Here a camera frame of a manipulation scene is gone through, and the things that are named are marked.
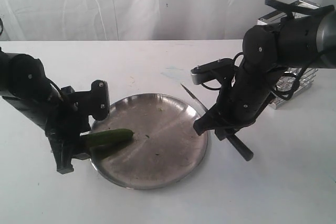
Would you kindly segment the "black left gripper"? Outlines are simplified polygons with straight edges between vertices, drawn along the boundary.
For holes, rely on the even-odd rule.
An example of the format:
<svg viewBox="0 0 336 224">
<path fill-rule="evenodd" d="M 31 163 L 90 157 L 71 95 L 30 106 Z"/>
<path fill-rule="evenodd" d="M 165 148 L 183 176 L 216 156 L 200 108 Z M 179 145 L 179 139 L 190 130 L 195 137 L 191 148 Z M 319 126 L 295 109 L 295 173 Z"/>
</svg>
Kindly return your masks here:
<svg viewBox="0 0 336 224">
<path fill-rule="evenodd" d="M 89 159 L 85 141 L 80 135 L 91 130 L 89 115 L 81 102 L 90 92 L 76 92 L 71 86 L 62 87 L 58 91 L 60 100 L 48 115 L 45 134 L 54 155 L 56 171 L 67 174 L 74 171 L 72 158 Z"/>
</svg>

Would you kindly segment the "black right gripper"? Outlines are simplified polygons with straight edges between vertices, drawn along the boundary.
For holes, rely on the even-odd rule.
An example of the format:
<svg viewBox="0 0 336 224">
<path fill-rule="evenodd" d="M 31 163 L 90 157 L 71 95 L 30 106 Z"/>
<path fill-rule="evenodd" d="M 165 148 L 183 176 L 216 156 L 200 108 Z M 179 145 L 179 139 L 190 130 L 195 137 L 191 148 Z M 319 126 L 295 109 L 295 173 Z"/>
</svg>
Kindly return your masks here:
<svg viewBox="0 0 336 224">
<path fill-rule="evenodd" d="M 203 115 L 193 123 L 198 135 L 214 130 L 219 140 L 229 138 L 240 129 L 255 123 L 261 112 L 273 99 L 271 77 L 236 77 L 228 91 L 221 91 L 215 104 L 216 118 Z"/>
</svg>

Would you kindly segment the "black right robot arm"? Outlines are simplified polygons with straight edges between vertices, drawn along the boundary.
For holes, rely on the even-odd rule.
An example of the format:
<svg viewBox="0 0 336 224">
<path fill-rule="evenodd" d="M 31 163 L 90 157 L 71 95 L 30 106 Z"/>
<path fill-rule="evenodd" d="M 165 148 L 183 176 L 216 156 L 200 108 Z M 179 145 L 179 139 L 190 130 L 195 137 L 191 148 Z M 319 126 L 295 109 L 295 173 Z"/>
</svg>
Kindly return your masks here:
<svg viewBox="0 0 336 224">
<path fill-rule="evenodd" d="M 311 9 L 277 0 L 265 4 L 283 12 L 278 23 L 255 25 L 243 38 L 242 61 L 219 59 L 191 71 L 196 85 L 220 83 L 215 104 L 194 122 L 197 134 L 216 130 L 221 138 L 234 135 L 255 123 L 274 99 L 289 100 L 299 87 L 301 74 L 293 75 L 289 90 L 280 91 L 277 82 L 289 68 L 335 68 L 335 7 Z"/>
</svg>

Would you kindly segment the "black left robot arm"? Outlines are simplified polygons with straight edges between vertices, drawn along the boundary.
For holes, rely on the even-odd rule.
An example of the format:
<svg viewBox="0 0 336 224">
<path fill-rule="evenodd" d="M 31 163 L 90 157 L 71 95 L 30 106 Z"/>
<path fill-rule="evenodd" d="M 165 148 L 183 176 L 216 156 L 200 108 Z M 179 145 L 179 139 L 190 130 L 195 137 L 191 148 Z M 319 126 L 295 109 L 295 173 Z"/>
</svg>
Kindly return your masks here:
<svg viewBox="0 0 336 224">
<path fill-rule="evenodd" d="M 45 132 L 60 174 L 74 171 L 74 158 L 87 158 L 80 133 L 88 120 L 53 81 L 39 59 L 1 52 L 1 98 Z"/>
</svg>

